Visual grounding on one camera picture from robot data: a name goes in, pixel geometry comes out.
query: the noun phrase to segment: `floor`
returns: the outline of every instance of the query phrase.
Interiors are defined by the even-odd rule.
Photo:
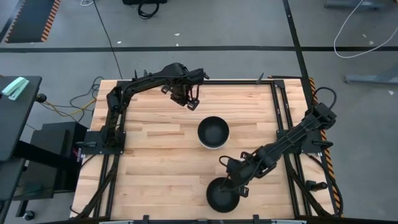
[[[0,1],[0,27],[6,24],[17,2]],[[81,7],[79,2],[61,2],[46,43],[1,42],[0,74],[40,75],[40,92],[58,105],[67,105],[70,98],[86,93],[97,76],[120,78],[94,6]],[[383,10],[358,11],[353,15],[338,45],[373,47],[386,40],[396,28],[398,4],[383,2],[387,4]],[[172,62],[181,62],[189,69],[203,67],[211,78],[257,78],[263,72],[266,76],[300,77],[302,71],[305,73],[292,50],[294,42],[283,1],[173,0],[161,5],[158,14],[146,21],[121,1],[96,3],[125,79],[132,78],[134,70],[140,74],[143,69],[156,72]],[[302,52],[308,76],[315,79],[317,86],[328,86],[338,94],[333,108],[337,122],[326,133],[328,140],[335,143],[331,156],[343,194],[345,217],[398,221],[398,176],[394,170],[398,157],[394,136],[398,129],[398,88],[343,83],[347,74],[372,75],[391,68],[397,63],[397,48],[353,59],[339,58],[330,47],[350,10],[325,9],[324,0],[288,3],[301,47],[313,47]],[[203,48],[221,45],[227,47]],[[398,46],[398,36],[388,46]],[[327,51],[317,51],[317,47]],[[18,48],[37,52],[7,53],[7,49],[17,52]],[[319,92],[319,99],[329,103],[331,97]],[[90,100],[87,96],[76,103],[84,105]],[[69,120],[34,105],[28,124],[40,129],[44,123]],[[81,123],[89,126],[90,121],[87,113]],[[22,140],[29,141],[31,134],[32,129],[26,127]],[[73,194],[59,194],[51,200],[29,202],[28,209],[36,213],[29,222],[14,217],[17,203],[13,203],[6,223],[65,220],[72,200]]]

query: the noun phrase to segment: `wheel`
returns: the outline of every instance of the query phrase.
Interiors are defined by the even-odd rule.
[[[32,220],[35,218],[35,213],[33,211],[26,211],[24,218],[26,221]]]

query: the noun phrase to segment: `bowl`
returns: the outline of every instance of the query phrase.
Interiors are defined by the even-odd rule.
[[[224,146],[229,136],[228,124],[222,118],[210,116],[203,119],[198,127],[198,137],[203,147],[219,149]]]

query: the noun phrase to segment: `mint green stapler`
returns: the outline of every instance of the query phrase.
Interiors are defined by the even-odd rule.
[[[16,100],[28,83],[29,81],[26,78],[19,77],[5,87],[1,93],[8,96],[10,100]]]

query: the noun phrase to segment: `concrete floor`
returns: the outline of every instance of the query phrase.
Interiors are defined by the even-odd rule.
[[[79,2],[62,1],[46,43],[2,42],[0,48],[108,47],[94,6],[81,7]],[[0,1],[0,27],[16,3],[17,0]],[[319,0],[289,3],[302,47],[332,46],[350,12],[325,9]],[[388,38],[397,25],[398,4],[386,4],[388,7],[381,11],[355,14],[338,44],[369,47],[369,41],[378,45]],[[98,0],[97,5],[115,47],[293,46],[282,1],[173,0],[161,5],[157,16],[147,21],[138,18],[134,8],[121,1]],[[397,46],[398,36],[389,45]],[[211,78],[257,78],[262,72],[301,76],[295,52],[286,51],[117,52],[116,56],[124,78],[131,78],[134,69],[156,72],[172,62],[181,62],[189,69],[203,67]],[[317,86],[331,87],[338,94],[333,108],[337,122],[327,135],[335,143],[331,156],[343,194],[345,217],[398,220],[398,176],[394,164],[398,158],[398,87],[343,83],[346,74],[372,75],[387,70],[397,63],[398,52],[373,52],[354,59],[341,59],[333,52],[304,52],[303,56],[308,75]],[[58,105],[67,105],[70,98],[86,93],[97,76],[119,77],[111,52],[0,53],[0,74],[42,76],[40,92]],[[319,99],[326,103],[331,100],[327,92],[319,92]],[[76,103],[83,105],[89,100],[88,96]],[[34,105],[28,123],[40,129],[44,123],[69,120]],[[90,121],[87,114],[81,123],[90,126]],[[26,127],[22,140],[30,141],[31,134],[32,130]],[[72,200],[73,194],[59,194],[50,200],[29,202],[28,209],[37,215],[30,222],[14,217],[17,204],[13,203],[6,223],[65,220]]]

